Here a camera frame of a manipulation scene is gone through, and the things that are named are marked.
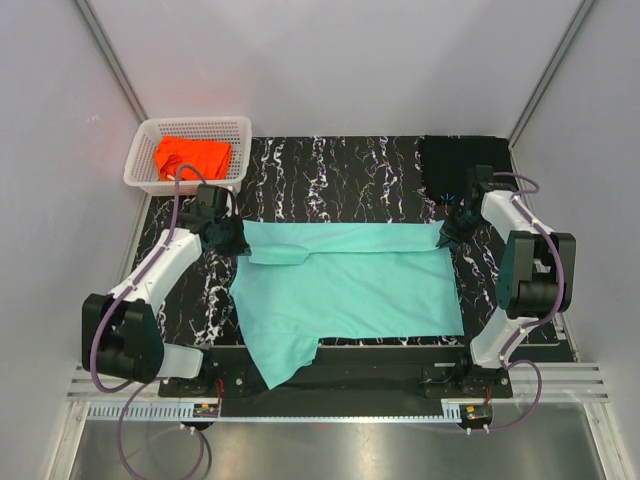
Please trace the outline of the teal t shirt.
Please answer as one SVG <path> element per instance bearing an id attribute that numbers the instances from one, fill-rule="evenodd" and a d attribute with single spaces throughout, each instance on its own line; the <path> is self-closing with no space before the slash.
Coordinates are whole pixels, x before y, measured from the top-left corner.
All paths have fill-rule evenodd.
<path id="1" fill-rule="evenodd" d="M 230 288 L 267 388 L 316 357 L 321 340 L 460 336 L 450 252 L 434 223 L 247 221 L 251 253 Z"/>

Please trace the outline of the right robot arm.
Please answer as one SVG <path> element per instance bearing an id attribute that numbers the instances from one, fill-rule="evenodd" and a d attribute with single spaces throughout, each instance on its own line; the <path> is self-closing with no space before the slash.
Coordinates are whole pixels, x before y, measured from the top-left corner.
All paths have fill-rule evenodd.
<path id="1" fill-rule="evenodd" d="M 505 190 L 456 204 L 444 221 L 437 246 L 468 241 L 482 224 L 505 243 L 496 283 L 498 305 L 469 345 L 472 362 L 454 371 L 454 384 L 476 396 L 490 383 L 487 369 L 505 368 L 516 347 L 534 329 L 549 323 L 571 303 L 575 237 L 559 233 L 526 208 L 521 196 Z"/>

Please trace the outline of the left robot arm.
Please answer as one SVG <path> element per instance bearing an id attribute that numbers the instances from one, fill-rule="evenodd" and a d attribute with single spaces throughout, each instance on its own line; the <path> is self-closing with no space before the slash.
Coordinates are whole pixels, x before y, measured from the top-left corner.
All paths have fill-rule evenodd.
<path id="1" fill-rule="evenodd" d="M 238 217 L 204 222 L 195 230 L 169 228 L 149 255 L 106 294 L 91 294 L 81 311 L 82 365 L 102 393 L 132 383 L 180 378 L 196 396 L 215 386 L 216 372 L 196 347 L 167 344 L 157 326 L 160 307 L 185 271 L 204 252 L 248 255 L 243 221 Z"/>

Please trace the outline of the folded black t shirt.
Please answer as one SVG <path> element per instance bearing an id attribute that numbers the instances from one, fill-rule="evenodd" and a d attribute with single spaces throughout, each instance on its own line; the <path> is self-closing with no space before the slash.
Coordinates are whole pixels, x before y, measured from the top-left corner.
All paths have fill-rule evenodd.
<path id="1" fill-rule="evenodd" d="M 427 135 L 419 142 L 418 153 L 426 195 L 438 205 L 462 198 L 472 167 L 485 165 L 494 172 L 512 172 L 506 138 Z"/>

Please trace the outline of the orange t shirt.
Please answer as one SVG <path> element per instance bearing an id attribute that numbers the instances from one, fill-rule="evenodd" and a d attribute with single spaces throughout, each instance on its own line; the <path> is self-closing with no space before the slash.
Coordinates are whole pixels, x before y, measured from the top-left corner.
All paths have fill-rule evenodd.
<path id="1" fill-rule="evenodd" d="M 174 181 L 181 166 L 193 166 L 205 180 L 223 180 L 229 172 L 232 145 L 214 140 L 165 136 L 153 159 L 162 181 Z"/>

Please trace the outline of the white plastic basket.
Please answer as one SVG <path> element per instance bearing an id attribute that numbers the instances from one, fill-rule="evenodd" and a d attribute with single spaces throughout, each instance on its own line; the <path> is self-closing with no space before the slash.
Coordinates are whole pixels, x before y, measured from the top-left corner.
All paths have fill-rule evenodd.
<path id="1" fill-rule="evenodd" d="M 205 180 L 241 190 L 250 158 L 251 122 L 242 116 L 144 121 L 131 145 L 124 182 L 152 196 L 191 195 Z"/>

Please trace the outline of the left controller board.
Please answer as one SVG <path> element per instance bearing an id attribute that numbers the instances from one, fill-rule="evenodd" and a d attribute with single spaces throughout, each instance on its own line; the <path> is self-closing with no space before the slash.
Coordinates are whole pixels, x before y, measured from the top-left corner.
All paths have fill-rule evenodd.
<path id="1" fill-rule="evenodd" d="M 219 403 L 195 403 L 193 406 L 194 418 L 217 418 L 219 413 Z"/>

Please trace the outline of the controller board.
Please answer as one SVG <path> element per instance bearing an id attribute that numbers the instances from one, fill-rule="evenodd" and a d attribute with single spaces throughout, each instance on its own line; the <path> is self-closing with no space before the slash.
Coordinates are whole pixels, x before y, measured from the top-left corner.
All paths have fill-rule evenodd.
<path id="1" fill-rule="evenodd" d="M 219 413 L 219 403 L 195 403 L 193 406 L 194 418 L 217 418 Z"/>
<path id="2" fill-rule="evenodd" d="M 490 404 L 467 405 L 464 407 L 462 419 L 468 422 L 490 424 L 493 419 L 493 407 Z"/>

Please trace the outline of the right controller board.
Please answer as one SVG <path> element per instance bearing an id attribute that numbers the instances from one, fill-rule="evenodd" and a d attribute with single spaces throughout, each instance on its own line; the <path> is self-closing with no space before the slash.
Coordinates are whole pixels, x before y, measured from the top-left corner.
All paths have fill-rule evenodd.
<path id="1" fill-rule="evenodd" d="M 462 419 L 468 422 L 490 424 L 493 419 L 493 407 L 490 404 L 467 405 L 464 407 Z"/>

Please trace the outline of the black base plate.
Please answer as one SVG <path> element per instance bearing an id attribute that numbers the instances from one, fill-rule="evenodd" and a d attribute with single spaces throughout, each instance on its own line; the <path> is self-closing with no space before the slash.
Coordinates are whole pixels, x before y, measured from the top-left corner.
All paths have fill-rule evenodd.
<path id="1" fill-rule="evenodd" d="M 171 379 L 164 398 L 239 400 L 258 403 L 340 402 L 400 404 L 415 411 L 427 401 L 463 403 L 510 399 L 509 375 L 471 364 L 462 346 L 322 346 L 315 359 L 283 384 L 267 387 L 247 348 L 216 346 L 206 351 L 204 372 L 195 380 Z"/>

